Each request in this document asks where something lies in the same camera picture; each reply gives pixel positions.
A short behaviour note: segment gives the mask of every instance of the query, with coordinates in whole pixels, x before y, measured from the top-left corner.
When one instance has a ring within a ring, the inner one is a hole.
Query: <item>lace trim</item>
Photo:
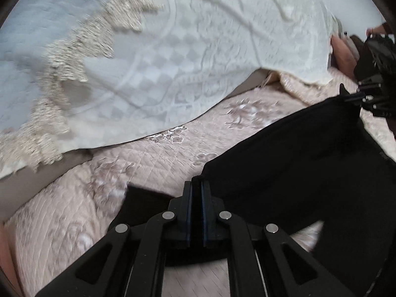
[[[62,83],[87,82],[84,57],[112,57],[113,29],[141,31],[143,11],[159,8],[151,0],[103,0],[98,13],[72,29],[66,39],[47,46],[46,68],[38,79],[44,96],[18,131],[0,134],[0,170],[5,164],[14,169],[22,160],[36,171],[40,162],[52,164],[62,158],[52,137],[69,132],[62,113],[69,100]]]

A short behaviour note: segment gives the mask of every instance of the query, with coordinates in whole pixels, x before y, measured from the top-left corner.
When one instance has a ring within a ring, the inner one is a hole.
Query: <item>black mount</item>
[[[224,211],[199,176],[146,224],[119,224],[36,297],[159,297],[169,251],[225,251],[232,297],[353,297],[275,224]]]
[[[359,81],[355,94],[349,94],[344,85],[340,95],[372,112],[375,117],[396,118],[396,46],[389,37],[371,36],[366,41],[378,74]]]

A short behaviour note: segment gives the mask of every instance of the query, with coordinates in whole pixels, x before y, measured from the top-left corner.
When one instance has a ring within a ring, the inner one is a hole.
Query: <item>black cloth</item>
[[[151,217],[166,211],[173,197],[149,189],[129,185],[120,211],[110,223],[108,231],[118,224],[137,226],[146,223]]]
[[[292,114],[205,164],[213,196],[247,222],[287,233],[323,220],[312,252],[356,296],[387,258],[396,167],[341,97]]]
[[[356,49],[358,49],[359,54],[361,54],[364,46],[364,42],[357,35],[351,35],[350,38],[352,42],[355,44]]]
[[[378,67],[374,65],[374,58],[366,43],[360,45],[359,60],[353,71],[357,81],[369,78],[379,73]]]
[[[384,27],[386,34],[393,34],[391,26],[387,22],[383,23],[382,26]]]

